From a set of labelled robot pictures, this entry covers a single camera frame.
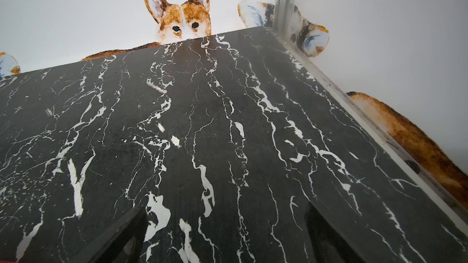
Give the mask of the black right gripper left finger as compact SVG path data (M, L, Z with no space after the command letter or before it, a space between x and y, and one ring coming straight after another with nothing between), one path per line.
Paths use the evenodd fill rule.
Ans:
M137 205L83 248L71 262L114 263L124 258L127 263L137 263L147 225L145 209Z

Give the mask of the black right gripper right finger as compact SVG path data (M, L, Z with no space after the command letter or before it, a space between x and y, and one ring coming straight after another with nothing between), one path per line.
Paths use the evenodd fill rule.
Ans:
M305 222L317 263L364 263L312 203L307 206Z

